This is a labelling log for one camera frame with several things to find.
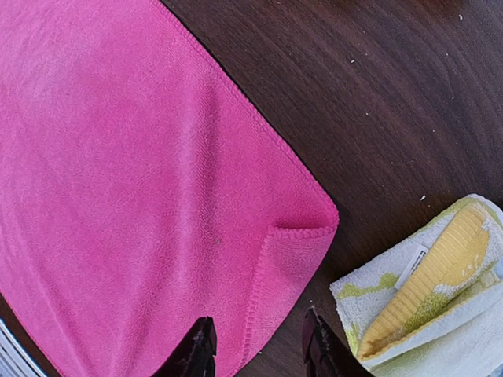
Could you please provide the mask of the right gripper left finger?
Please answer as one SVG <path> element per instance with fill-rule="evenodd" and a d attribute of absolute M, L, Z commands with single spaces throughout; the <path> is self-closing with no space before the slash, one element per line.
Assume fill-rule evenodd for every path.
<path fill-rule="evenodd" d="M 153 377 L 215 377 L 217 335 L 211 317 L 198 318 Z"/>

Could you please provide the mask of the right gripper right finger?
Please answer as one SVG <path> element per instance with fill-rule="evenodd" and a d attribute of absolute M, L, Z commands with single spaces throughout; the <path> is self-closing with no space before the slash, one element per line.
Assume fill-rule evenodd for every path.
<path fill-rule="evenodd" d="M 307 377 L 373 377 L 314 307 L 303 319 L 302 352 Z"/>

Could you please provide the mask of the pink microfibre towel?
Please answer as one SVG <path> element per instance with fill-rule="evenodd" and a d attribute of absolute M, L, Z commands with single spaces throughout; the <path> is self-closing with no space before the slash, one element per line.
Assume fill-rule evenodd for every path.
<path fill-rule="evenodd" d="M 1 4 L 1 293 L 64 376 L 150 376 L 211 317 L 270 340 L 338 211 L 158 1 Z"/>

